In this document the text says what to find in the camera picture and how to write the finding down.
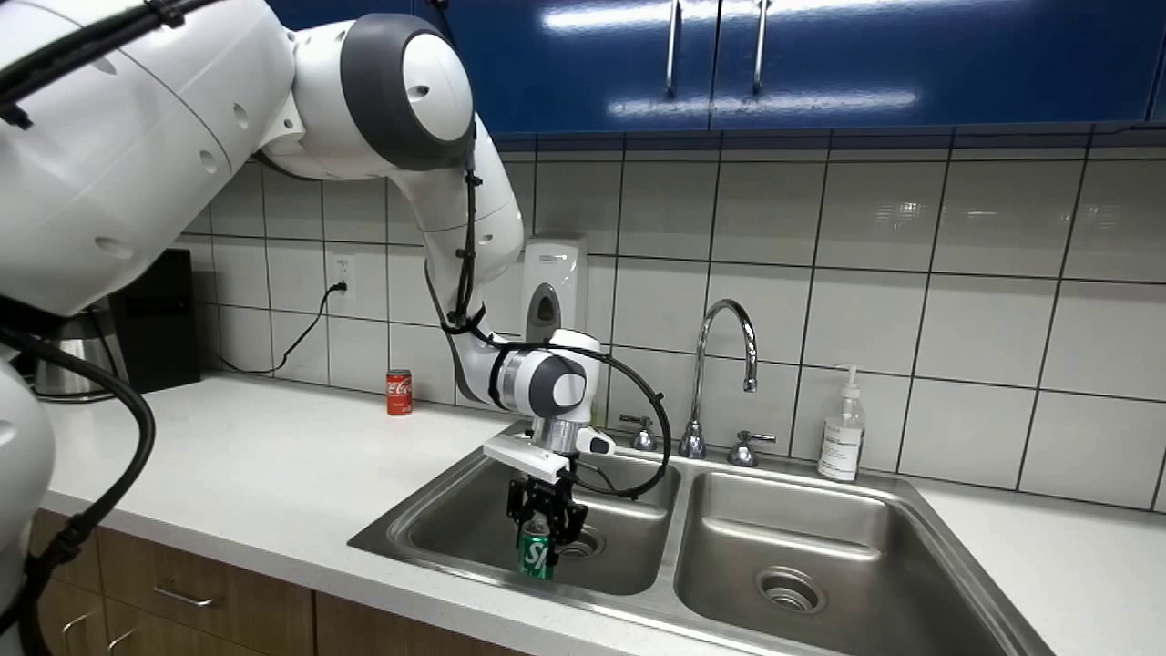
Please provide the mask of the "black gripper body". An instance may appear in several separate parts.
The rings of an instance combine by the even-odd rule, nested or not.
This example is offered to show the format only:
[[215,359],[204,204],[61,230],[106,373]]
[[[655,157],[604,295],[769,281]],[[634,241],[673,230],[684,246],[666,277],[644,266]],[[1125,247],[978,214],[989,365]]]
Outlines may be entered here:
[[564,532],[570,526],[584,526],[587,509],[571,499],[571,485],[543,485],[536,476],[520,476],[508,492],[508,519],[528,513],[528,520],[541,520],[555,532]]

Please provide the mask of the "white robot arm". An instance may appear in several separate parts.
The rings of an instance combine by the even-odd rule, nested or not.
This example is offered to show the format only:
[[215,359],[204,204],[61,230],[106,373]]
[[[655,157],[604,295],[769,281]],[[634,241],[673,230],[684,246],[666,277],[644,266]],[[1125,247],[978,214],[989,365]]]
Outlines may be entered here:
[[388,179],[411,204],[428,288],[465,399],[541,427],[513,465],[520,565],[547,577],[584,527],[581,340],[483,328],[477,284],[520,258],[513,187],[457,49],[417,15],[289,28],[266,0],[0,0],[0,342],[55,362],[55,333],[141,277],[261,157],[322,182]]

